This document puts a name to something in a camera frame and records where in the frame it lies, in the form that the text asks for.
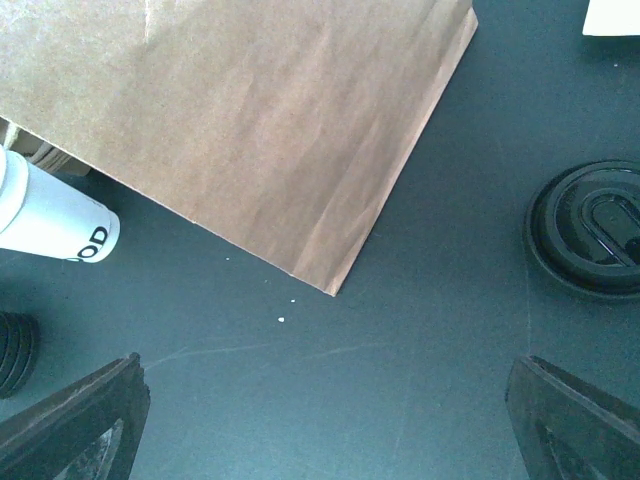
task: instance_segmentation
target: brown paper bag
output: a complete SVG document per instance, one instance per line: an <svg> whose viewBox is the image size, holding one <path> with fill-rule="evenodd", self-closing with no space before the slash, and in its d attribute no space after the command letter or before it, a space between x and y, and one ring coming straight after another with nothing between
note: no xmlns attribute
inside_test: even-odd
<svg viewBox="0 0 640 480"><path fill-rule="evenodd" d="M330 294L476 28L470 0L0 11L0 116Z"/></svg>

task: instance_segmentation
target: cup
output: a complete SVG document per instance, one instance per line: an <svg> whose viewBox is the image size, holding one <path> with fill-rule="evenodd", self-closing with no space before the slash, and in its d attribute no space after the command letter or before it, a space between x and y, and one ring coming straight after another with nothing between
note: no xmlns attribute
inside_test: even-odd
<svg viewBox="0 0 640 480"><path fill-rule="evenodd" d="M119 234L107 207L0 147L0 248L95 263Z"/></svg>

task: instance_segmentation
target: black plastic lid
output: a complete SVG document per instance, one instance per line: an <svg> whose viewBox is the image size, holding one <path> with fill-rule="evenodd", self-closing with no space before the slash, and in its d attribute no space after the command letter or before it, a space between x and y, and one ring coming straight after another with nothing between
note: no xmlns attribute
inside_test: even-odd
<svg viewBox="0 0 640 480"><path fill-rule="evenodd" d="M563 283L596 296L640 298L640 164L568 170L534 198L525 238Z"/></svg>

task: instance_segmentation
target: white paper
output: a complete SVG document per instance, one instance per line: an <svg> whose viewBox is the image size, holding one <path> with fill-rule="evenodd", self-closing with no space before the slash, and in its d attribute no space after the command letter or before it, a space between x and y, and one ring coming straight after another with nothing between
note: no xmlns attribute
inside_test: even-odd
<svg viewBox="0 0 640 480"><path fill-rule="evenodd" d="M640 0L591 0L583 35L640 35Z"/></svg>

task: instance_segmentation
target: black coffee lid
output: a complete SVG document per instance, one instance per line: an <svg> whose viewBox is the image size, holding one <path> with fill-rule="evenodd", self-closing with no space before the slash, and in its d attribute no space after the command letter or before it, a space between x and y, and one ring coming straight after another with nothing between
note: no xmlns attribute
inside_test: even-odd
<svg viewBox="0 0 640 480"><path fill-rule="evenodd" d="M640 298L640 164L568 170L532 201L525 239L565 285L601 298Z"/></svg>

